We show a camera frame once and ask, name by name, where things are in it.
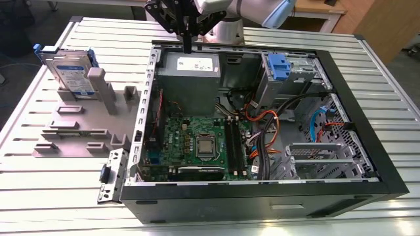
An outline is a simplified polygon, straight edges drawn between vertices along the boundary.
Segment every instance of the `side panel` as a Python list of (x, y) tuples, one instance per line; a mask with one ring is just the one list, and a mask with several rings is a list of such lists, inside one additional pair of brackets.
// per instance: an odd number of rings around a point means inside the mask
[(259, 198), (177, 199), (123, 201), (136, 218), (145, 223), (195, 221), (243, 221), (324, 217), (341, 214), (379, 195), (289, 196)]
[(335, 60), (327, 51), (316, 51), (327, 76), (337, 91), (337, 96), (344, 107), (349, 120), (355, 124), (355, 131), (361, 140), (361, 144), (368, 153), (379, 177), (388, 185), (391, 193), (408, 193), (407, 186), (392, 164), (388, 153), (380, 143), (375, 130), (369, 124), (368, 118), (360, 108), (355, 95), (343, 78)]

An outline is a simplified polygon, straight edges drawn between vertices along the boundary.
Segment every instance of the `cable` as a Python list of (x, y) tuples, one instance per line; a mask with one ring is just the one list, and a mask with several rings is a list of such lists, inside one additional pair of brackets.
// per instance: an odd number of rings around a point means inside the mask
[(245, 145), (247, 145), (247, 146), (251, 145), (252, 140), (253, 140), (260, 134), (261, 134), (261, 132), (257, 132), (256, 134), (253, 134), (253, 135), (251, 136), (251, 138), (248, 138), (248, 140), (247, 140), (247, 142), (245, 142)]
[[(281, 153), (281, 151), (279, 150), (273, 150), (273, 149), (269, 149), (267, 150), (268, 153)], [(257, 151), (255, 150), (251, 154), (249, 154), (249, 159), (253, 159), (255, 157), (257, 156)]]
[(320, 113), (325, 113), (324, 110), (317, 110), (312, 117), (311, 117), (311, 121), (309, 121), (309, 136), (311, 136), (311, 140), (315, 142), (316, 140), (316, 135), (315, 135), (315, 121), (316, 121), (316, 116), (320, 114)]
[[(288, 107), (291, 107), (296, 102), (299, 102), (305, 97), (325, 97), (328, 95), (329, 95), (329, 92), (316, 92), (316, 93), (305, 93), (305, 94), (295, 96), (293, 98), (287, 100), (281, 104), (281, 106), (277, 108), (276, 115), (279, 116), (287, 110)], [(264, 179), (269, 179), (269, 157), (268, 157), (267, 149), (261, 147), (265, 145), (265, 132), (269, 128), (271, 123), (273, 122), (273, 119), (275, 117), (272, 116), (268, 122), (265, 123), (265, 127), (261, 131), (261, 134), (257, 137), (256, 149), (259, 153), (260, 164), (263, 164), (263, 166), (260, 167), (263, 171), (259, 171), (257, 179), (260, 179), (260, 177), (263, 176), (264, 176)]]
[(280, 121), (279, 121), (277, 113), (276, 113), (275, 111), (272, 111), (272, 110), (268, 110), (268, 111), (264, 111), (257, 117), (252, 118), (252, 117), (249, 116), (248, 110), (247, 110), (247, 109), (248, 109), (248, 105), (249, 105), (249, 104), (247, 104), (247, 106), (245, 106), (245, 117), (247, 117), (248, 120), (251, 120), (251, 121), (259, 121), (259, 120), (261, 120), (268, 114), (272, 114), (272, 115), (273, 115), (273, 118), (276, 119), (276, 128), (277, 128), (277, 129), (276, 129), (276, 133), (275, 133), (275, 135), (273, 135), (273, 137), (272, 137), (269, 143), (265, 145), (265, 147), (268, 148), (269, 146), (273, 145), (273, 143), (275, 143), (275, 141), (276, 141), (276, 138), (277, 138), (279, 131), (280, 131)]
[[(324, 124), (324, 126), (328, 126), (328, 125), (344, 125), (344, 123), (329, 122), (329, 123)], [(320, 131), (317, 132), (317, 136), (316, 136), (316, 140), (315, 140), (316, 143), (319, 143), (321, 141), (323, 132), (324, 132), (324, 127), (321, 127)]]
[(169, 103), (171, 103), (171, 104), (175, 104), (176, 107), (177, 107), (177, 109), (179, 109), (179, 112), (171, 112), (171, 116), (172, 116), (173, 114), (180, 114), (181, 116), (184, 116), (183, 110), (181, 110), (181, 107), (180, 107), (179, 103), (177, 103), (177, 102), (171, 102), (171, 101), (169, 101)]
[(229, 91), (228, 91), (228, 93), (227, 93), (227, 100), (228, 100), (228, 103), (229, 103), (229, 105), (231, 105), (231, 107), (233, 108), (233, 111), (235, 112), (240, 112), (240, 110), (237, 110), (237, 108), (236, 108), (236, 106), (235, 106), (235, 104), (233, 104), (233, 101), (231, 100), (231, 98), (232, 98), (232, 92), (233, 91), (241, 91), (241, 90), (247, 90), (245, 88), (235, 88), (235, 89), (229, 89)]
[(220, 103), (216, 103), (216, 108), (221, 111), (221, 113), (224, 113), (227, 117), (228, 116), (235, 117), (237, 115), (237, 113), (228, 111), (228, 109), (225, 109), (225, 107)]

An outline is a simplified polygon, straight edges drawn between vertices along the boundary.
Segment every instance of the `open computer tower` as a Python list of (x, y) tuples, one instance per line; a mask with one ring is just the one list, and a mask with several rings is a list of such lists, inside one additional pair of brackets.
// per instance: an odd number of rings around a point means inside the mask
[(408, 189), (329, 52), (155, 41), (99, 203), (143, 223), (332, 217)]

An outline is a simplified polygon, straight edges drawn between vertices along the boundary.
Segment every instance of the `blue latch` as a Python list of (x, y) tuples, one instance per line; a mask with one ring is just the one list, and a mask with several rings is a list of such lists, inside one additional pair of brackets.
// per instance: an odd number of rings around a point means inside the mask
[(91, 48), (87, 51), (87, 57), (89, 58), (89, 61), (92, 63), (92, 67), (99, 67), (96, 56), (95, 56), (95, 52), (93, 52), (93, 50)]
[(35, 53), (35, 55), (37, 56), (37, 58), (40, 59), (41, 63), (44, 64), (43, 59), (41, 59), (41, 57), (40, 57), (40, 52), (41, 52), (41, 46), (40, 46), (40, 44), (33, 45), (33, 53)]
[(275, 80), (285, 80), (291, 75), (291, 63), (283, 54), (268, 54), (268, 65)]

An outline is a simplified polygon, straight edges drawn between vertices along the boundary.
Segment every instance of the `aluminum table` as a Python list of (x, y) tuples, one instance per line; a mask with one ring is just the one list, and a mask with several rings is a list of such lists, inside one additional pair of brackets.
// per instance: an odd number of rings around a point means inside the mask
[[(419, 235), (420, 112), (367, 42), (345, 34), (253, 28), (245, 28), (244, 35), (248, 45), (331, 52), (409, 194), (331, 219), (143, 225), (124, 205), (96, 204), (107, 158), (31, 155), (60, 99), (59, 84), (43, 66), (0, 132), (0, 232), (43, 236)], [(140, 90), (152, 39), (175, 37), (156, 22), (83, 18), (68, 24), (56, 46), (91, 46), (113, 88), (132, 85)]]

